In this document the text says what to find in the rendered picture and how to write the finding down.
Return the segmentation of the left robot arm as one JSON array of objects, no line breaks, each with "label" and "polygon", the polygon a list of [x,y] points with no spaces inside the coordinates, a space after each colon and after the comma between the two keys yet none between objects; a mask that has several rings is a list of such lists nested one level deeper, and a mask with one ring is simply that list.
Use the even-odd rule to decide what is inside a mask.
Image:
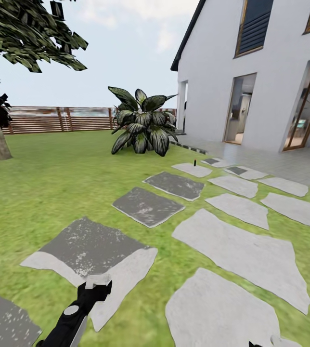
[{"label": "left robot arm", "polygon": [[[108,285],[96,285],[109,282]],[[55,328],[45,340],[35,347],[78,347],[86,329],[87,316],[96,302],[104,302],[111,293],[112,281],[109,274],[88,275],[87,282],[77,289],[77,298],[60,316]]]}]

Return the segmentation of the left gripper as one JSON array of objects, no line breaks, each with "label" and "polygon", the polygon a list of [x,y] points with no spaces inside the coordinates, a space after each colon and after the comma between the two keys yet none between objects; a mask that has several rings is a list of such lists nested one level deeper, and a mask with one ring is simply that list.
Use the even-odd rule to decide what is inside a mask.
[{"label": "left gripper", "polygon": [[111,293],[112,281],[108,285],[96,285],[93,289],[86,288],[86,285],[80,285],[77,289],[77,298],[87,296],[92,301],[92,307],[96,302],[104,302],[107,295]]}]

